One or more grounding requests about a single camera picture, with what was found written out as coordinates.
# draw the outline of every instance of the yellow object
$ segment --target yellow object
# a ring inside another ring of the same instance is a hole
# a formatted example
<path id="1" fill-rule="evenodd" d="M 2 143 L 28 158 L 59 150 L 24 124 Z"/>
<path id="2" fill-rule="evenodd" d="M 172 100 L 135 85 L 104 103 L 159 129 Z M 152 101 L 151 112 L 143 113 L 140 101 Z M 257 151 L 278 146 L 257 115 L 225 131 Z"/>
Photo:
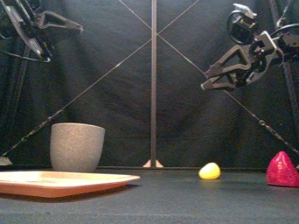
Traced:
<path id="1" fill-rule="evenodd" d="M 221 168 L 215 163 L 206 164 L 199 171 L 202 179 L 217 179 L 221 176 Z"/>

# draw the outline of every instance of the cream tray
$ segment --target cream tray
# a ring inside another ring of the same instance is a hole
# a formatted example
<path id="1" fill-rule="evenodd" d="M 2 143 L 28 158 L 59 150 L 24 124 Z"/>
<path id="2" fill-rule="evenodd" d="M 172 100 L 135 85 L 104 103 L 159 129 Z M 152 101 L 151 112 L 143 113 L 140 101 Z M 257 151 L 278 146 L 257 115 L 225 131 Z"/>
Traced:
<path id="1" fill-rule="evenodd" d="M 139 176 L 60 171 L 3 171 L 0 193 L 59 198 L 127 185 Z"/>

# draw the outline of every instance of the dark gray table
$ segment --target dark gray table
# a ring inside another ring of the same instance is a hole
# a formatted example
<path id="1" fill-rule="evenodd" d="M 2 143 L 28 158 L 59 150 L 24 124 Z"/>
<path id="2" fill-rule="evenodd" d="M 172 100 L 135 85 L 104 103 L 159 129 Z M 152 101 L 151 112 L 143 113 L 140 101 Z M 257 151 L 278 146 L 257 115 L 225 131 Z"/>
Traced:
<path id="1" fill-rule="evenodd" d="M 263 172 L 98 170 L 142 177 L 107 192 L 60 199 L 0 194 L 0 223 L 299 223 L 299 188 L 270 186 Z"/>

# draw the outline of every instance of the black fabric curtain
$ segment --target black fabric curtain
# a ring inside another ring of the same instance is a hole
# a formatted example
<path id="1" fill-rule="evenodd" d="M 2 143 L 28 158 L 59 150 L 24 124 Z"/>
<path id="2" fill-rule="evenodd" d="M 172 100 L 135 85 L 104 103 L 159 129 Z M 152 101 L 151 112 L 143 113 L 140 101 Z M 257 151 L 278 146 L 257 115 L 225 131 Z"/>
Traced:
<path id="1" fill-rule="evenodd" d="M 63 109 L 11 151 L 12 162 L 50 165 L 52 124 L 90 123 L 107 130 L 99 165 L 140 167 L 151 159 L 152 1 L 42 2 L 46 10 L 82 24 L 84 32 L 55 45 L 51 63 L 24 65 L 2 55 L 2 152 Z M 257 83 L 230 93 L 246 109 L 223 91 L 201 87 L 203 72 L 234 46 L 226 27 L 234 3 L 258 14 L 261 32 L 275 30 L 269 1 L 158 1 L 156 159 L 164 167 L 217 162 L 227 168 L 266 168 L 279 151 L 299 162 L 250 114 L 298 143 L 283 68 L 271 66 Z M 285 6 L 278 1 L 279 11 Z M 291 19 L 298 22 L 298 13 Z M 10 51 L 24 49 L 22 42 L 0 44 Z"/>

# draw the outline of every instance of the red object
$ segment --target red object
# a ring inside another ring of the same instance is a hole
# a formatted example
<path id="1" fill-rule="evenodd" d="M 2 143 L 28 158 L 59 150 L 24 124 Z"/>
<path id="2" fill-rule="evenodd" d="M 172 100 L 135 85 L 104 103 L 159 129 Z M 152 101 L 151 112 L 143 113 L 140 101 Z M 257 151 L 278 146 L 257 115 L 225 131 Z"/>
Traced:
<path id="1" fill-rule="evenodd" d="M 271 186 L 299 187 L 299 173 L 287 154 L 281 151 L 266 171 L 266 182 Z"/>

